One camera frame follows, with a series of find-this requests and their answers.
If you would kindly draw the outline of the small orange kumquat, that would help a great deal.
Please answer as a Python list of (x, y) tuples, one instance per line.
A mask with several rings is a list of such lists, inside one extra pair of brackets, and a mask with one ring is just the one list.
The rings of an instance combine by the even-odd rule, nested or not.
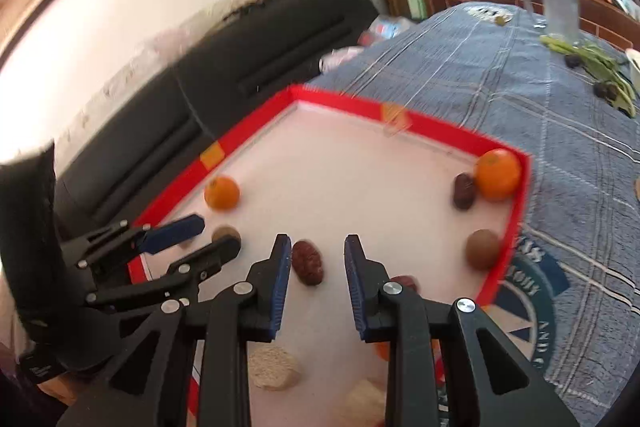
[(215, 176), (204, 188), (206, 205), (213, 210), (227, 211), (239, 205), (241, 191), (230, 176)]

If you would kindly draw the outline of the glossy red jujube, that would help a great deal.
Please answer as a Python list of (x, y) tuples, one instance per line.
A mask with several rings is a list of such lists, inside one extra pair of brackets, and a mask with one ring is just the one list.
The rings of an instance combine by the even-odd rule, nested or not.
[(292, 268), (306, 286), (318, 286), (324, 279), (322, 257), (313, 243), (301, 239), (292, 248)]

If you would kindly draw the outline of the beige round cake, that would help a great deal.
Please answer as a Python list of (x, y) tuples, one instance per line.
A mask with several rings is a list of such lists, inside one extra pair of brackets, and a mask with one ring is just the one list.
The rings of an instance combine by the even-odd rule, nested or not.
[(255, 349), (248, 357), (248, 377), (257, 388), (283, 391), (296, 386), (303, 371), (296, 358), (278, 346)]

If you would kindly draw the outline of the red shallow box tray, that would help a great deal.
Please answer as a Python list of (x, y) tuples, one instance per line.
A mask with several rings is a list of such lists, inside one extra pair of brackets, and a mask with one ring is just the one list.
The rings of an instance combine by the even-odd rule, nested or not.
[[(197, 213), (207, 232), (221, 225), (240, 232), (239, 257), (202, 285), (206, 299), (242, 280), (278, 234), (319, 249), (326, 276), (317, 287), (290, 280), (276, 338), (303, 377), (285, 391), (250, 389), (254, 425), (341, 425), (340, 408), (358, 381), (386, 375), (352, 316), (344, 265), (349, 234), (390, 275), (415, 277), (426, 298), (494, 297), (522, 221), (529, 158), (516, 154), (520, 183), (502, 202), (481, 198), (460, 211), (451, 194), (454, 178), (497, 147), (489, 136), (388, 103), (295, 86), (210, 144), (143, 210), (138, 225)], [(215, 176), (239, 184), (234, 209), (206, 205), (204, 188)], [(466, 239), (480, 229), (501, 239), (499, 258), (486, 271), (471, 268), (464, 255)]]

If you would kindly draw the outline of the brown round longan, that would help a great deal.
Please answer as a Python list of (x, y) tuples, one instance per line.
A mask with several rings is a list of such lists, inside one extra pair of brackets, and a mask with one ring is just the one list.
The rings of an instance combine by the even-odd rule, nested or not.
[(500, 246), (501, 239), (495, 232), (488, 229), (476, 230), (466, 239), (465, 260), (474, 270), (489, 270), (499, 258)]

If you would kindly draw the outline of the wrinkled dark red date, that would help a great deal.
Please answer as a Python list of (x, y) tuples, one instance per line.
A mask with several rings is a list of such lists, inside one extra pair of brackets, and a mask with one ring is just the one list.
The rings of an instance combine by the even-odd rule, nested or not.
[(474, 205), (476, 195), (475, 179), (471, 173), (462, 172), (454, 178), (452, 203), (457, 210), (469, 210)]

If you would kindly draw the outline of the large orange mandarin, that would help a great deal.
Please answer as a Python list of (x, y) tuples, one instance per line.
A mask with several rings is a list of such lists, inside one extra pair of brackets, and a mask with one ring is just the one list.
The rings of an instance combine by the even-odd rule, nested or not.
[(518, 158), (505, 148), (488, 150), (474, 166), (474, 181), (477, 191), (484, 199), (501, 202), (509, 198), (521, 179)]

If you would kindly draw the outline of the beige square cake block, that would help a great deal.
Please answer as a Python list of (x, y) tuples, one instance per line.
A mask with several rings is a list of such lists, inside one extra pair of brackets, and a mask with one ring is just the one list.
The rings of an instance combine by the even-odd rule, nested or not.
[(383, 426), (385, 407), (385, 387), (377, 381), (362, 379), (346, 395), (338, 418), (342, 426)]

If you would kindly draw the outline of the round emblem mat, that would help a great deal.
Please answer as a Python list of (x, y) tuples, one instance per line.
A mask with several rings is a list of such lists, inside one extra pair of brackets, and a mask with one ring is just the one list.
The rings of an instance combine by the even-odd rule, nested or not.
[(522, 233), (494, 297), (476, 303), (543, 374), (558, 340), (554, 300), (568, 288), (570, 281), (559, 261)]

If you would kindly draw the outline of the black sofa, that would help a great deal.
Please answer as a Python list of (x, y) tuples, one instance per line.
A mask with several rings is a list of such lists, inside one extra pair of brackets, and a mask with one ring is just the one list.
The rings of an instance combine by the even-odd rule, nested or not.
[(142, 215), (215, 140), (323, 54), (352, 46), (378, 16), (371, 0), (259, 0), (162, 66), (88, 132), (56, 182), (63, 239)]

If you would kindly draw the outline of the green leafy vegetables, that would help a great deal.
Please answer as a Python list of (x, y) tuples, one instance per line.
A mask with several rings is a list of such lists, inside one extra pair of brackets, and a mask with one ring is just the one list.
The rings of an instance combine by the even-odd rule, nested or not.
[(637, 116), (637, 93), (613, 57), (592, 42), (574, 46), (548, 35), (540, 36), (539, 40), (549, 50), (563, 55), (568, 68), (582, 68), (591, 76), (597, 98), (603, 98), (631, 119)]

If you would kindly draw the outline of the glass beer mug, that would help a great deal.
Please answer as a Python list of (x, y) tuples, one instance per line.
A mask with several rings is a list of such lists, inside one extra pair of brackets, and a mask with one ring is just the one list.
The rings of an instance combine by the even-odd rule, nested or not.
[(578, 0), (542, 0), (542, 22), (535, 17), (533, 0), (523, 2), (534, 26), (542, 29), (547, 36), (568, 44), (580, 43), (582, 34), (579, 29)]

